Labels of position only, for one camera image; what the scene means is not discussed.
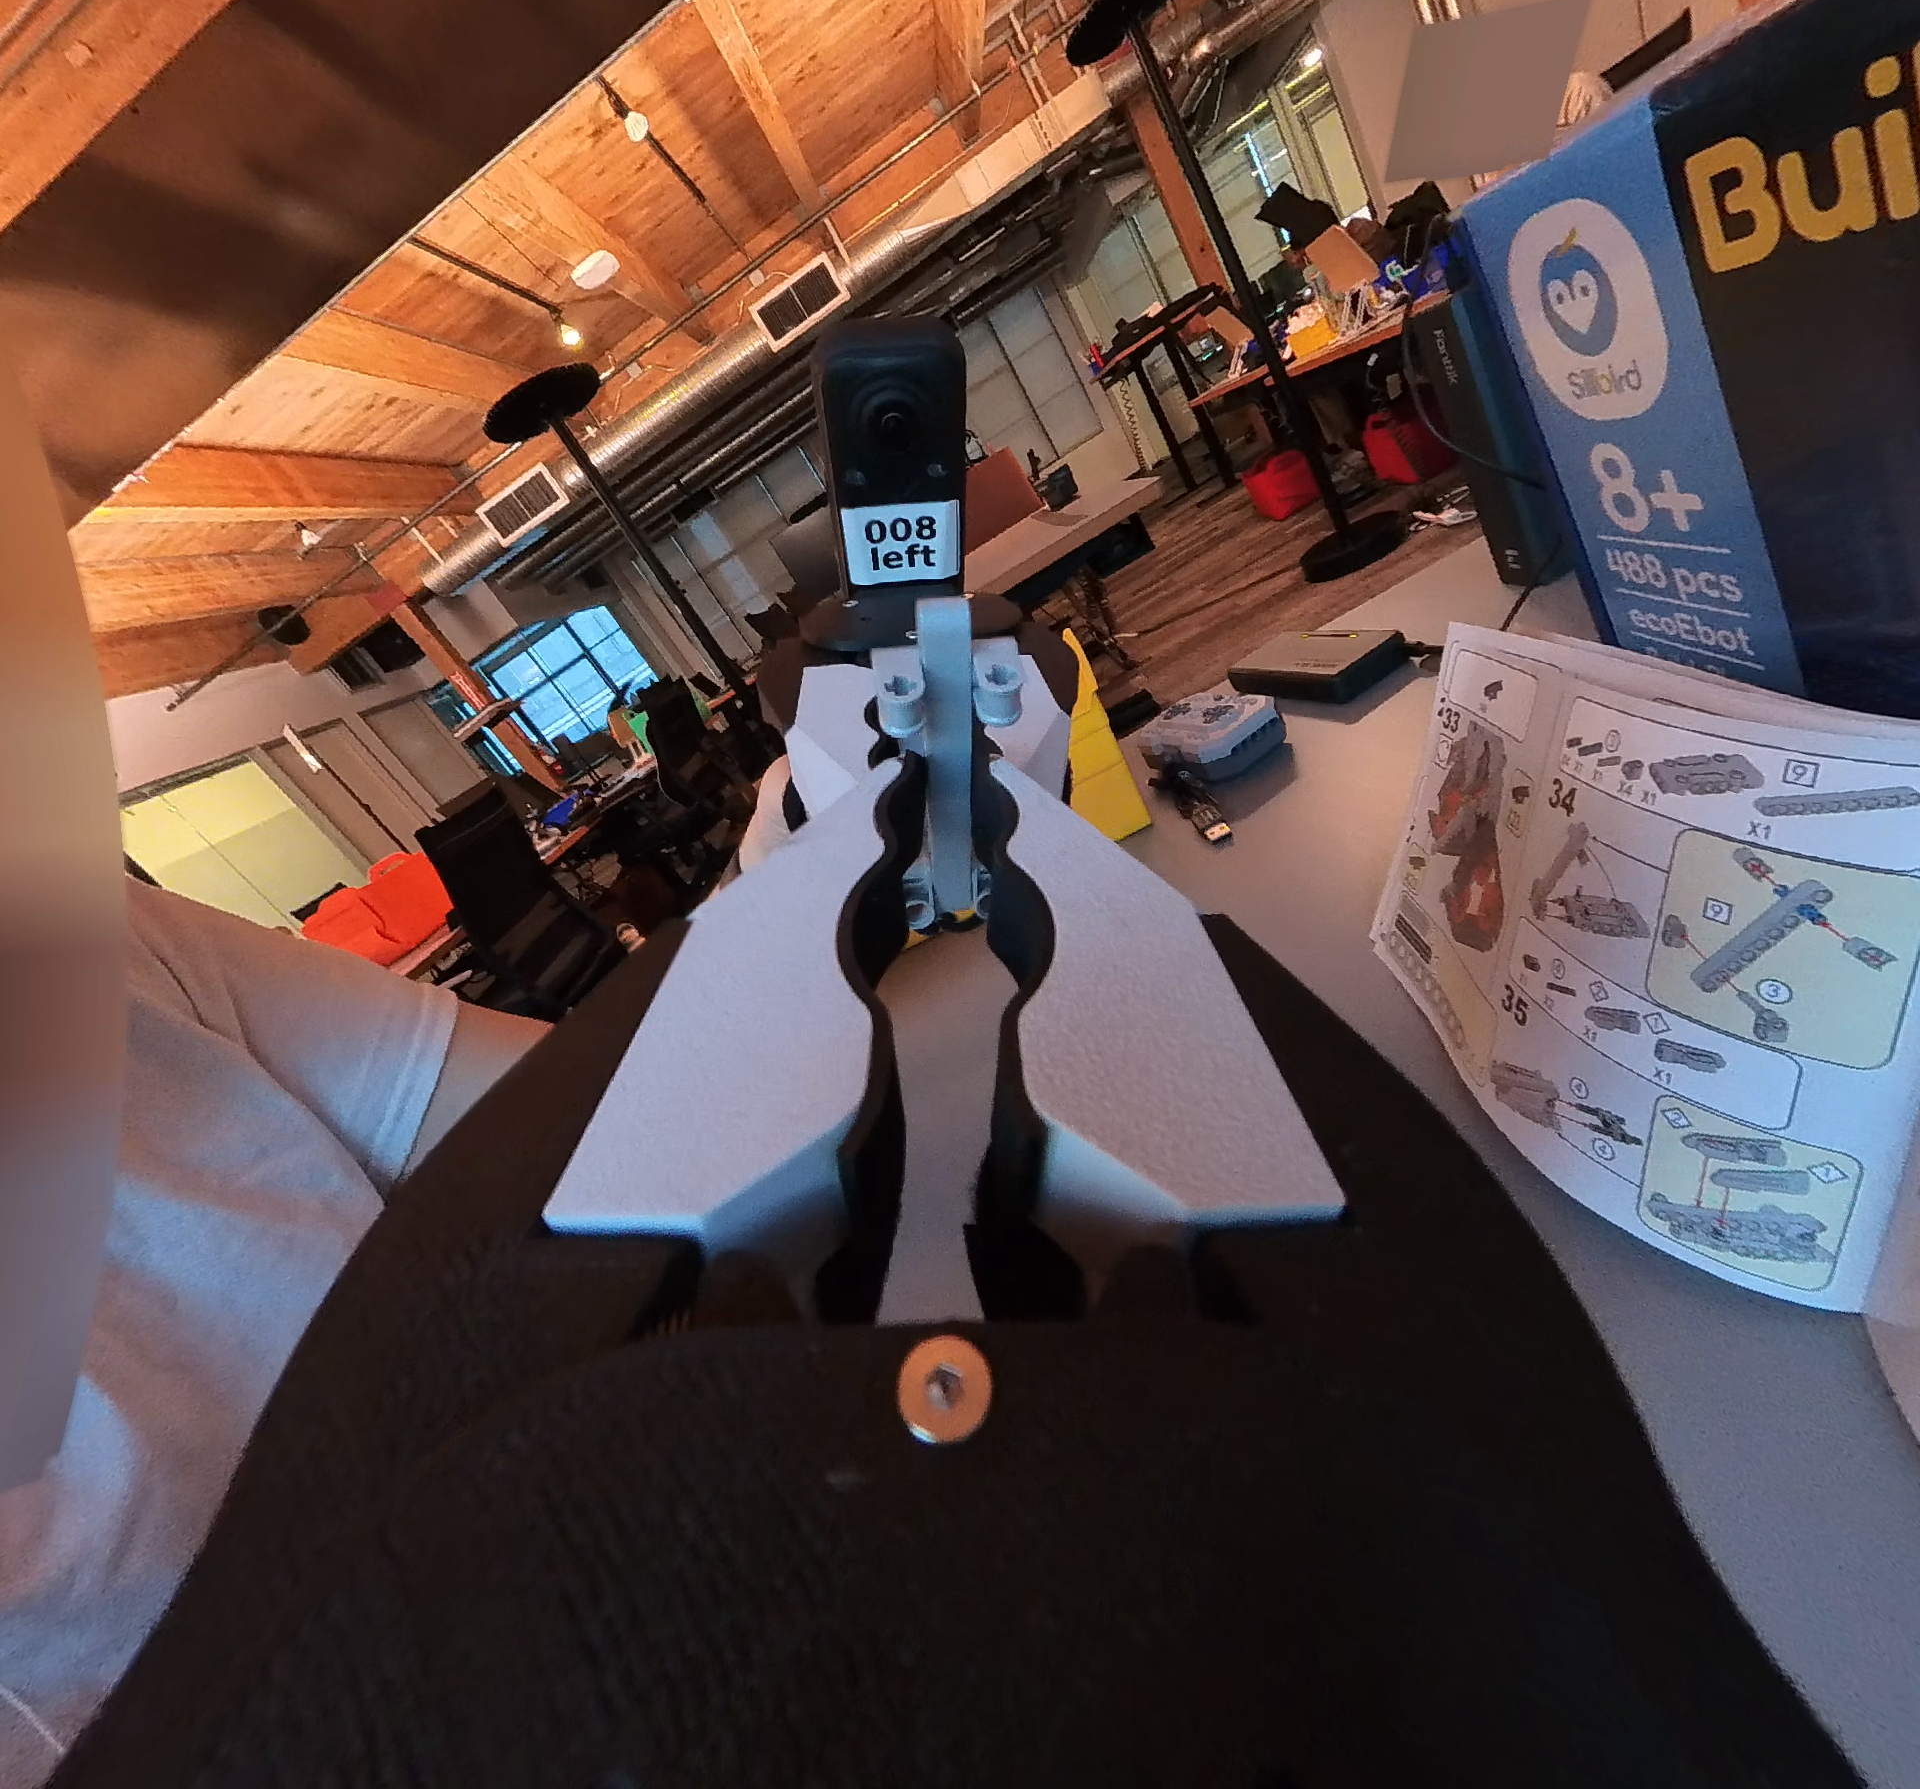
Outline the orange seat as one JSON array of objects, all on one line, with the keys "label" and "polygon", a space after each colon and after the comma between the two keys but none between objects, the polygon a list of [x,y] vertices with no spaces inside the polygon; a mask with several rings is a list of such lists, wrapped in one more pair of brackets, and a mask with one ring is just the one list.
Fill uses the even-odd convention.
[{"label": "orange seat", "polygon": [[385,966],[445,930],[451,908],[429,856],[397,851],[378,858],[362,885],[335,888],[304,911],[303,935]]}]

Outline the person's white t-shirt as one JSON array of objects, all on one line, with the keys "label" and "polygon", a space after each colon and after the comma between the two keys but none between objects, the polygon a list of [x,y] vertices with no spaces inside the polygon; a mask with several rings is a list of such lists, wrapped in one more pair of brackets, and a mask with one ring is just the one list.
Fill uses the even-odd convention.
[{"label": "person's white t-shirt", "polygon": [[448,991],[127,882],[127,1075],[63,1442],[3,1495],[3,1783],[37,1785],[202,1544],[403,1174]]}]

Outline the dark teal upright box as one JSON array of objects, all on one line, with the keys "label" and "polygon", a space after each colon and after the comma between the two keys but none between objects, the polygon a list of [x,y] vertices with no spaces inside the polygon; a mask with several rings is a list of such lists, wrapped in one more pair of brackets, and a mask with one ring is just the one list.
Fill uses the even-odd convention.
[{"label": "dark teal upright box", "polygon": [[1571,539],[1552,462],[1496,320],[1475,291],[1419,301],[1402,321],[1402,372],[1419,421],[1453,459],[1496,574],[1514,588],[1571,572]]}]

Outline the grey desk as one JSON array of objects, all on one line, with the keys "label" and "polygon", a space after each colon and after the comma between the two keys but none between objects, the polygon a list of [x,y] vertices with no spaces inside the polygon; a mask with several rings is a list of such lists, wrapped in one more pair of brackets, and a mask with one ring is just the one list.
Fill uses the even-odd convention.
[{"label": "grey desk", "polygon": [[1244,848],[1138,858],[1264,940],[1337,1226],[992,1317],[939,1149],[888,1322],[968,1314],[1020,1455],[878,1635],[846,1785],[1913,1785],[1916,1450],[1858,1325],[1733,1298],[1523,1169],[1364,946],[1427,687],[1309,721]]}]

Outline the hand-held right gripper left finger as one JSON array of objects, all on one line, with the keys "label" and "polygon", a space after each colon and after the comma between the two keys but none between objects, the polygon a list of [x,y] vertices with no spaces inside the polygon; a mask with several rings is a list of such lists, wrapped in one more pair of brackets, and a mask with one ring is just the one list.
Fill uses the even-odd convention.
[{"label": "hand-held right gripper left finger", "polygon": [[908,940],[915,761],[886,761],[712,895],[542,1208],[548,1230],[769,1261],[823,1317],[873,1317],[904,1191],[878,996]]}]

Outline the blue robot kit box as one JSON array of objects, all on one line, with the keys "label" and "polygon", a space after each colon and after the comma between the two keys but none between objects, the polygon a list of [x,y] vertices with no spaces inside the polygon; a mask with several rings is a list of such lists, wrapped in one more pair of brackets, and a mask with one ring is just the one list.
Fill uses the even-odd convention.
[{"label": "blue robot kit box", "polygon": [[1454,234],[1597,638],[1916,718],[1916,0],[1768,0]]}]

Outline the silver ventilation duct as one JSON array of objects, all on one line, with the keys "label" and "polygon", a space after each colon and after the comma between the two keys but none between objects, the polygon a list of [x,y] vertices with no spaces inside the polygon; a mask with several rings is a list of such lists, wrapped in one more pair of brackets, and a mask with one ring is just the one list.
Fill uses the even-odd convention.
[{"label": "silver ventilation duct", "polygon": [[823,324],[884,304],[905,307],[915,291],[918,301],[952,314],[972,272],[1017,272],[1026,231],[1046,222],[1064,231],[1087,206],[1104,201],[1094,179],[1114,167],[1114,160],[1101,143],[1119,143],[1125,111],[1144,99],[1146,69],[1132,53],[1077,73],[1072,87],[905,201],[895,222],[853,237],[847,254],[823,254],[789,279],[772,304],[789,307],[795,295],[802,314],[785,334],[767,336],[759,321],[735,324],[666,385],[587,437],[587,456],[547,464],[541,474],[548,495],[538,503],[538,514],[507,535],[493,535],[487,522],[465,535],[425,572],[420,596],[454,597],[493,570],[520,580],[583,567],[619,538],[592,478],[615,491],[661,474],[666,494],[676,498],[714,448],[709,429],[738,394],[746,394],[746,437],[772,427],[772,404],[760,391]]}]

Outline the black flat device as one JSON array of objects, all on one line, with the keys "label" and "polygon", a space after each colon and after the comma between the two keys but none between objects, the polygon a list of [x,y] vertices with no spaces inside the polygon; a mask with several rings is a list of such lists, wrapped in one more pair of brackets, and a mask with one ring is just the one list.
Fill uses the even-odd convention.
[{"label": "black flat device", "polygon": [[1402,629],[1283,629],[1225,678],[1236,693],[1350,703],[1411,665]]}]

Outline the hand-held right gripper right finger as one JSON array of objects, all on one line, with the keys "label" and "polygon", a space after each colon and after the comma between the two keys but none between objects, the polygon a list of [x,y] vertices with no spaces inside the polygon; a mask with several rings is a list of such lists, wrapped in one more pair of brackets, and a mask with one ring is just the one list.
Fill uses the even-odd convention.
[{"label": "hand-held right gripper right finger", "polygon": [[976,766],[976,856],[1013,983],[976,1169],[987,1317],[1077,1317],[1135,1248],[1341,1217],[1183,890],[1013,766]]}]

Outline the brown cardboard sheet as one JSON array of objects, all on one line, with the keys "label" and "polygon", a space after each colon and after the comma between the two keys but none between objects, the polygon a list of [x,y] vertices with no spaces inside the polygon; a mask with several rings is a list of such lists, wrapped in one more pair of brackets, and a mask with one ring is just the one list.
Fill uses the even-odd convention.
[{"label": "brown cardboard sheet", "polygon": [[1013,522],[1043,510],[1043,495],[1013,450],[991,450],[968,466],[965,510],[965,552],[971,555]]}]

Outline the yellow plastic bin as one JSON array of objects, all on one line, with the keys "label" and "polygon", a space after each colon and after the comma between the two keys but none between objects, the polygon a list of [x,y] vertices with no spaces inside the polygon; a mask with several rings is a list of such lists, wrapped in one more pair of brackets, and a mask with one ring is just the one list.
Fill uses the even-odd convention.
[{"label": "yellow plastic bin", "polygon": [[[972,603],[972,633],[976,633],[976,638],[987,638],[987,633],[981,633],[981,626],[979,626],[976,603]],[[1068,635],[1056,635],[1056,633],[1046,629],[1043,625],[1020,625],[1020,626],[997,633],[997,635],[1013,635],[1017,644],[1020,644],[1022,671],[1040,671],[1046,676],[1046,684],[1051,687],[1051,697],[1064,707],[1072,712],[1068,789],[1067,793],[1051,793],[1051,795],[1056,800],[1074,808],[1084,818],[1088,818],[1101,834],[1106,834],[1114,841],[1122,841],[1125,837],[1144,827],[1146,824],[1144,799],[1138,795],[1135,777],[1125,766],[1119,737],[1114,737],[1114,725],[1106,721],[1106,712],[1104,712],[1101,699],[1094,697],[1091,667],[1087,665],[1087,655],[1081,652],[1077,642],[1068,638]],[[992,752],[992,747],[987,742],[985,729],[976,725],[972,840],[976,840],[976,856],[987,867],[987,882],[991,882],[992,858],[985,856],[985,834],[987,834],[987,809],[991,809],[991,800],[985,799],[985,777],[987,777],[991,763],[1000,763],[1000,768],[1017,768],[1013,763],[1001,761]]]}]

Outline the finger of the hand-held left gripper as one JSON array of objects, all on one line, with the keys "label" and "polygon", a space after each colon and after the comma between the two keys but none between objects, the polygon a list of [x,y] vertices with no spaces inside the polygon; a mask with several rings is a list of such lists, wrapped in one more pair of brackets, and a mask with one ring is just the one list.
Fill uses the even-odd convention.
[{"label": "finger of the hand-held left gripper", "polygon": [[1022,671],[1020,715],[1011,721],[991,721],[981,703],[981,690],[972,690],[976,723],[992,752],[1043,787],[1043,793],[1067,793],[1072,712],[1051,697],[1046,676],[1040,671]]},{"label": "finger of the hand-held left gripper", "polygon": [[830,851],[847,851],[853,831],[862,831],[868,863],[886,856],[886,800],[900,758],[870,761],[879,729],[866,721],[866,707],[873,697],[878,676],[866,665],[802,671],[785,750],[754,783],[754,809],[741,841],[743,873],[792,840],[804,848],[827,841]]}]

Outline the grey battery hub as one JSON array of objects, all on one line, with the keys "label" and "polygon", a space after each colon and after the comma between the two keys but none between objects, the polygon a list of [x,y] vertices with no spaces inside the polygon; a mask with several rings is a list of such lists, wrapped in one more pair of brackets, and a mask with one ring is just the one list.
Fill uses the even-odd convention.
[{"label": "grey battery hub", "polygon": [[1239,693],[1225,683],[1168,703],[1135,735],[1151,766],[1186,766],[1209,783],[1236,777],[1286,747],[1273,697]]}]

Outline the black office chair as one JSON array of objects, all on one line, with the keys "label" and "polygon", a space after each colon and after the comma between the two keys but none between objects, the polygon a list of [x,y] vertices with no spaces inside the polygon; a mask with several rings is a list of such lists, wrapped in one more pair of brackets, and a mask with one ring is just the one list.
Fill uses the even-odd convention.
[{"label": "black office chair", "polygon": [[419,845],[451,898],[471,966],[491,979],[486,1007],[557,1021],[624,957],[613,930],[577,902],[497,783],[459,795]]}]

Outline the printed instruction booklet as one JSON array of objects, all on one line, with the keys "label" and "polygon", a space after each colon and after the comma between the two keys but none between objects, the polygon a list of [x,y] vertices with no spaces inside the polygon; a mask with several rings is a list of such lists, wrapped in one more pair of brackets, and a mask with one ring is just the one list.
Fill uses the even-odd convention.
[{"label": "printed instruction booklet", "polygon": [[1453,625],[1374,949],[1557,1187],[1916,1426],[1916,723]]}]

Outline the white air vent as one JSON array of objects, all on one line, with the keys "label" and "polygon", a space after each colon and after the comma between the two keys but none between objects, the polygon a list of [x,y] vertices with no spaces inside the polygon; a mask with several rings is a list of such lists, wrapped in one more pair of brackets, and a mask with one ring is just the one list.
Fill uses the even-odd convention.
[{"label": "white air vent", "polygon": [[535,464],[493,495],[486,495],[475,514],[493,543],[512,548],[529,532],[552,522],[567,504],[570,491],[554,471],[548,464]]},{"label": "white air vent", "polygon": [[817,321],[847,301],[847,288],[833,254],[817,254],[809,265],[769,288],[748,304],[753,324],[769,349],[804,336]]}]

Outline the black pole stand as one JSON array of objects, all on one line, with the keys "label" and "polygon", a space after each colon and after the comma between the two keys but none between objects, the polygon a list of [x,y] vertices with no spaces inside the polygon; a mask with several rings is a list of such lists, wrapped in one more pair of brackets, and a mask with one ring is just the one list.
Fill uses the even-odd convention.
[{"label": "black pole stand", "polygon": [[581,471],[581,478],[589,495],[606,510],[611,522],[619,527],[624,543],[632,548],[637,559],[660,588],[660,596],[676,609],[695,642],[705,651],[714,671],[727,678],[735,705],[746,707],[753,690],[741,665],[728,651],[714,638],[709,625],[699,617],[699,609],[687,600],[679,580],[660,562],[660,555],[648,543],[645,532],[632,514],[619,503],[606,475],[597,471],[596,459],[587,452],[583,440],[576,434],[570,421],[589,405],[597,394],[597,372],[592,363],[557,363],[542,368],[523,384],[512,385],[486,414],[486,434],[497,443],[520,443],[535,432],[554,432],[563,450]]},{"label": "black pole stand", "polygon": [[1146,34],[1151,18],[1161,5],[1168,5],[1168,0],[1091,0],[1087,13],[1068,34],[1068,60],[1084,69],[1112,54],[1122,40],[1132,47],[1138,60],[1138,74],[1144,80],[1146,96],[1154,99],[1154,111],[1161,124],[1161,132],[1170,144],[1170,153],[1183,176],[1189,179],[1191,201],[1209,228],[1215,253],[1225,267],[1228,288],[1235,294],[1235,307],[1261,344],[1264,372],[1274,391],[1279,408],[1283,408],[1292,440],[1306,459],[1306,471],[1309,478],[1315,481],[1315,494],[1329,514],[1332,532],[1302,555],[1302,574],[1309,584],[1348,578],[1389,556],[1393,548],[1401,548],[1401,543],[1406,539],[1406,522],[1392,510],[1350,510],[1348,495],[1341,494],[1341,487],[1329,474],[1322,427],[1315,424],[1306,398],[1299,391],[1299,385],[1289,381],[1283,368],[1283,355],[1279,349],[1279,339],[1273,336],[1266,307],[1251,279],[1245,275],[1245,267],[1232,241],[1232,228],[1220,214],[1216,198],[1205,176],[1205,166],[1189,140],[1189,127],[1170,96],[1164,66]]}]

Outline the white background table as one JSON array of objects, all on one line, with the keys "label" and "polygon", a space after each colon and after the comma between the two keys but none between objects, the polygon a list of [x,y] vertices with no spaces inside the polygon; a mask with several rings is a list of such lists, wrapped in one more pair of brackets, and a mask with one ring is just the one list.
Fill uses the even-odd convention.
[{"label": "white background table", "polygon": [[1164,498],[1164,481],[1122,478],[1087,487],[1064,507],[1040,507],[997,538],[979,543],[965,559],[968,596],[1011,596],[1020,584],[1067,562],[1101,535]]}]

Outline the grey lever brick piece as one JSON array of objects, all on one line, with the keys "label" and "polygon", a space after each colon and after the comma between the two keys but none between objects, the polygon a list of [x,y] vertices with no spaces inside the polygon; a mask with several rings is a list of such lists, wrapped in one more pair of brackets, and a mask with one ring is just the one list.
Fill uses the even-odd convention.
[{"label": "grey lever brick piece", "polygon": [[904,911],[918,935],[979,917],[987,867],[972,840],[976,725],[1022,718],[1013,635],[976,638],[968,597],[921,597],[905,644],[870,652],[878,725],[924,761],[924,848],[904,873]]}]

